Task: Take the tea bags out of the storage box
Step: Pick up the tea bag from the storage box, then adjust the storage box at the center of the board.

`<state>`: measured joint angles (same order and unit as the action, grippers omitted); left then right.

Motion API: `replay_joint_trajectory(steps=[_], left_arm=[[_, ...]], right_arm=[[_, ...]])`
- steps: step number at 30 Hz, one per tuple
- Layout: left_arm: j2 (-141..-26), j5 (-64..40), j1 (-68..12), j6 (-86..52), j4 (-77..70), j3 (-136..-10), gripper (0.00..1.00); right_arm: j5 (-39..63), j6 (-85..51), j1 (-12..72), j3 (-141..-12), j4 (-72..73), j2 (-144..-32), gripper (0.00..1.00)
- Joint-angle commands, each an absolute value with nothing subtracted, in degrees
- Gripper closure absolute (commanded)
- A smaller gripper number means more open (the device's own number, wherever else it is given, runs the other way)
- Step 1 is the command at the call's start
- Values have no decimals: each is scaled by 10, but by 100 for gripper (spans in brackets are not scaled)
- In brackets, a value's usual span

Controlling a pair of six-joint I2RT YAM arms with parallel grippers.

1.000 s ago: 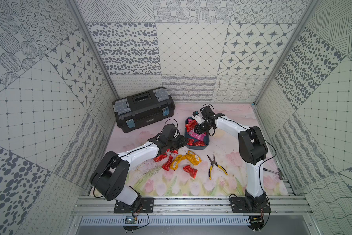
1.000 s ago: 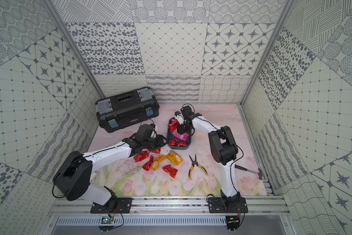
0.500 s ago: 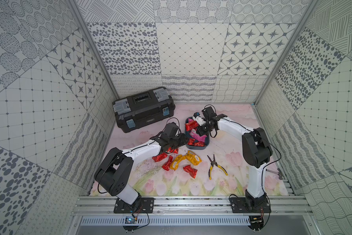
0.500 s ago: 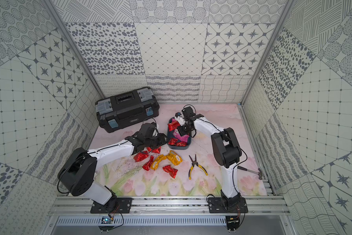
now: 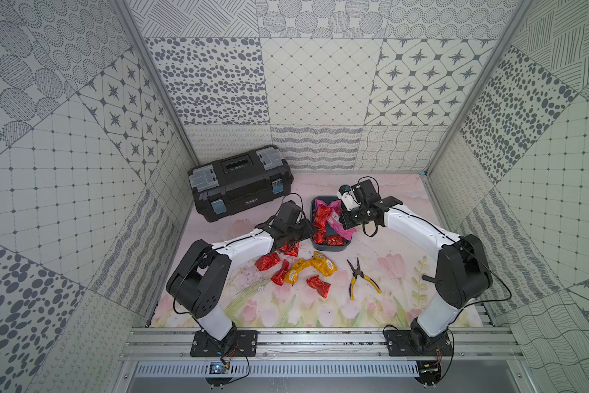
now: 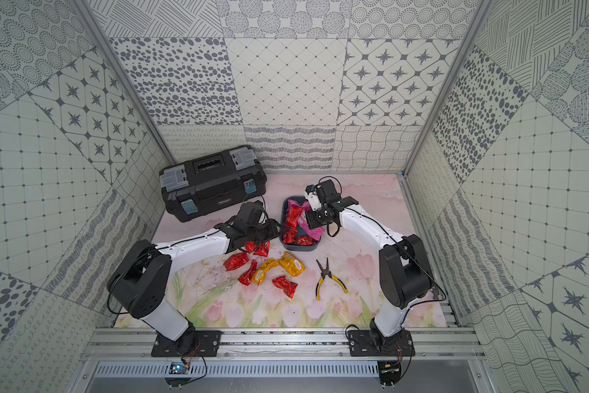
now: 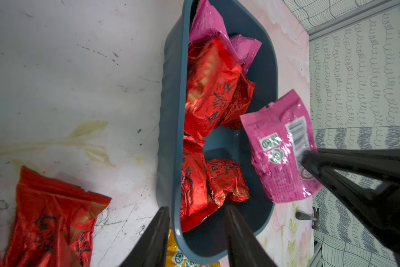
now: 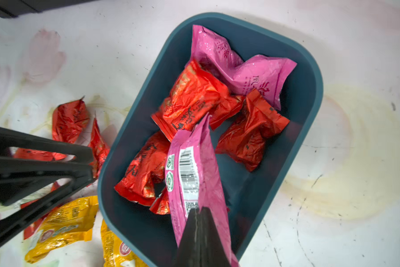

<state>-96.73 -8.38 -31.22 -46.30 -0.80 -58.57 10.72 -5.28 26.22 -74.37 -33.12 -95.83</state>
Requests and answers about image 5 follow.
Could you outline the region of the red tea bag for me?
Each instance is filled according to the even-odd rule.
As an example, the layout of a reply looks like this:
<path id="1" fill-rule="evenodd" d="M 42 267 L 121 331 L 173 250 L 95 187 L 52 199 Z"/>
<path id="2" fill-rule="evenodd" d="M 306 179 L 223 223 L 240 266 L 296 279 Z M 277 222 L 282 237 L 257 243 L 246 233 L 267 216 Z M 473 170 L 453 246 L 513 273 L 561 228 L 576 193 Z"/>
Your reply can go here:
<path id="1" fill-rule="evenodd" d="M 281 268 L 271 277 L 271 281 L 278 286 L 283 286 L 289 271 L 290 263 L 287 260 L 283 260 Z"/>
<path id="2" fill-rule="evenodd" d="M 299 255 L 299 243 L 286 244 L 279 249 L 279 252 L 283 255 L 297 257 Z"/>
<path id="3" fill-rule="evenodd" d="M 268 255 L 263 255 L 258 260 L 255 261 L 255 267 L 258 271 L 266 271 L 274 267 L 275 265 L 279 264 L 281 259 L 276 252 L 270 253 Z"/>
<path id="4" fill-rule="evenodd" d="M 327 299 L 329 291 L 331 289 L 331 284 L 323 281 L 319 278 L 319 276 L 313 276 L 306 280 L 307 285 L 314 289 L 320 297 Z"/>

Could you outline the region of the teal plastic storage box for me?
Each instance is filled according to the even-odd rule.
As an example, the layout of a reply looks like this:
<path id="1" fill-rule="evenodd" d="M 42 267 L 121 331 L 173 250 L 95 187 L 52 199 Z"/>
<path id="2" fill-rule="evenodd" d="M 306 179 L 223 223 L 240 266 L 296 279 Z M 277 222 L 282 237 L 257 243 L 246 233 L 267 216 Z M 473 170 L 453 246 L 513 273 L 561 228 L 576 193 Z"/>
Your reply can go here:
<path id="1" fill-rule="evenodd" d="M 337 197 L 317 196 L 311 202 L 313 246 L 324 252 L 340 252 L 350 245 L 356 229 L 346 229 L 340 221 L 341 201 Z"/>

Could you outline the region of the yellow tea bag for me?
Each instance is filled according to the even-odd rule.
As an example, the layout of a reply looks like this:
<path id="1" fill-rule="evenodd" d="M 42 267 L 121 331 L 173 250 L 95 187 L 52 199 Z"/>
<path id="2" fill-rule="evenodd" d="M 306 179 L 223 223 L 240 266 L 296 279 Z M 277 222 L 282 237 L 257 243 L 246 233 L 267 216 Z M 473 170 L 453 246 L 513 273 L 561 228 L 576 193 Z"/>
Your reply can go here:
<path id="1" fill-rule="evenodd" d="M 314 267 L 324 277 L 331 277 L 338 271 L 337 266 L 333 261 L 326 257 L 321 252 L 314 252 L 313 257 L 309 260 L 312 267 Z"/>
<path id="2" fill-rule="evenodd" d="M 295 285 L 299 280 L 300 273 L 311 266 L 310 260 L 300 259 L 294 262 L 291 266 L 290 270 L 287 272 L 286 276 L 284 277 L 284 283 L 288 283 L 290 285 Z"/>

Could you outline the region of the magenta tea bag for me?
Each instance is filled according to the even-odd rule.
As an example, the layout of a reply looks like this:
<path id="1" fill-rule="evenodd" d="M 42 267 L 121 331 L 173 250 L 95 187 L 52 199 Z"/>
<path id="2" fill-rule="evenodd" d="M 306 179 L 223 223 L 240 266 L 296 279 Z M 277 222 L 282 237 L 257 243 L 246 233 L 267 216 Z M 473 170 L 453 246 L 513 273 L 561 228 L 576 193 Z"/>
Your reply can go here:
<path id="1" fill-rule="evenodd" d="M 327 218 L 327 223 L 337 233 L 338 236 L 345 239 L 346 242 L 351 242 L 353 235 L 357 232 L 356 229 L 345 229 L 342 222 L 340 222 L 341 201 L 335 200 L 329 204 L 332 209 L 331 215 Z"/>

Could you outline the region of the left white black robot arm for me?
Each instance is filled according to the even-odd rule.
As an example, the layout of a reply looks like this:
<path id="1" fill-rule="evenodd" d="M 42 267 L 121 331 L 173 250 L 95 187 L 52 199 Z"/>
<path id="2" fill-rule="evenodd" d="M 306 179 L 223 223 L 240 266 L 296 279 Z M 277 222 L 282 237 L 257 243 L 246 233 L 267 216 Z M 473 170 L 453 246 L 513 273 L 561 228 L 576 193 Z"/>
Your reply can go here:
<path id="1" fill-rule="evenodd" d="M 232 346 L 236 327 L 219 305 L 229 271 L 312 236 L 303 208 L 286 201 L 248 234 L 214 244 L 193 242 L 168 279 L 166 291 L 173 305 L 185 308 L 209 337 L 220 346 Z"/>

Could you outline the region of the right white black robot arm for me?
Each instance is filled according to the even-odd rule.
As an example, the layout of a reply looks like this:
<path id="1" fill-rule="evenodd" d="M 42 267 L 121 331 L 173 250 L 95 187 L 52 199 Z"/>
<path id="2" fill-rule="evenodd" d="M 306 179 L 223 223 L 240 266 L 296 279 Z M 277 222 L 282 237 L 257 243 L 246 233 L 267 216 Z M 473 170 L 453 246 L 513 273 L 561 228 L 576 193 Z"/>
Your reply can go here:
<path id="1" fill-rule="evenodd" d="M 394 196 L 382 198 L 369 179 L 353 186 L 343 185 L 340 222 L 344 229 L 373 223 L 406 237 L 436 259 L 435 296 L 411 322 L 412 340 L 425 346 L 443 337 L 461 312 L 493 284 L 481 240 L 442 229 L 413 213 Z"/>

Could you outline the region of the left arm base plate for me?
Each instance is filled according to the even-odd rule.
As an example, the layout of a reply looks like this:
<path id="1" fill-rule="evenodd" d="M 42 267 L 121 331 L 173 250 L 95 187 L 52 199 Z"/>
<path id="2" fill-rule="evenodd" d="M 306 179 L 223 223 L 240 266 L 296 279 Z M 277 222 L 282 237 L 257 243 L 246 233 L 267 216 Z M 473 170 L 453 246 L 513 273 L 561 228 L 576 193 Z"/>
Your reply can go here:
<path id="1" fill-rule="evenodd" d="M 233 330 L 224 339 L 217 340 L 206 331 L 194 335 L 191 346 L 191 357 L 225 357 L 234 353 L 235 356 L 254 357 L 258 344 L 258 331 Z"/>

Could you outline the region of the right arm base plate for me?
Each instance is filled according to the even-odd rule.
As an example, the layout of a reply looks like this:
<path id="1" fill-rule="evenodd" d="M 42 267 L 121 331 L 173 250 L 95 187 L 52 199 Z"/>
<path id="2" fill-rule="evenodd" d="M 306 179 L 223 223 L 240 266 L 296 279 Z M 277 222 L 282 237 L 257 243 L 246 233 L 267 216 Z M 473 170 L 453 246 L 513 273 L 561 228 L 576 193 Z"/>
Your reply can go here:
<path id="1" fill-rule="evenodd" d="M 389 356 L 436 357 L 451 356 L 453 344 L 447 332 L 437 337 L 412 330 L 389 329 L 382 332 Z"/>

